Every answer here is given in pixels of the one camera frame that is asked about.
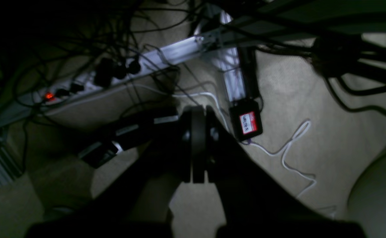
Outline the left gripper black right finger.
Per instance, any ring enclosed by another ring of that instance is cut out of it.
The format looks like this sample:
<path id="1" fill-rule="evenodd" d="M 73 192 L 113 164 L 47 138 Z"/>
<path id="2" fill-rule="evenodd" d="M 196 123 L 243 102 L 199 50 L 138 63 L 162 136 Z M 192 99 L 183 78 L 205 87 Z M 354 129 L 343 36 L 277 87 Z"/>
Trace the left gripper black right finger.
<path id="1" fill-rule="evenodd" d="M 206 107 L 208 180 L 223 205 L 226 224 L 217 238 L 365 238 L 354 222 L 330 220 L 278 184 Z"/>

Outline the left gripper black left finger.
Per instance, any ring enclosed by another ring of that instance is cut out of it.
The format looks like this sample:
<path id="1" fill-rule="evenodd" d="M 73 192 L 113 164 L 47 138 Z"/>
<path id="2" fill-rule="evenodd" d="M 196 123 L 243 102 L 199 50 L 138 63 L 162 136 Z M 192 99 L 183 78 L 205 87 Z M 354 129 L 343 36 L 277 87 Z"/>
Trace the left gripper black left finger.
<path id="1" fill-rule="evenodd" d="M 102 194 L 60 219 L 37 223 L 27 238 L 172 238 L 168 214 L 193 160 L 205 153 L 205 110 L 186 107 L 172 129 L 157 134 L 140 158 Z"/>

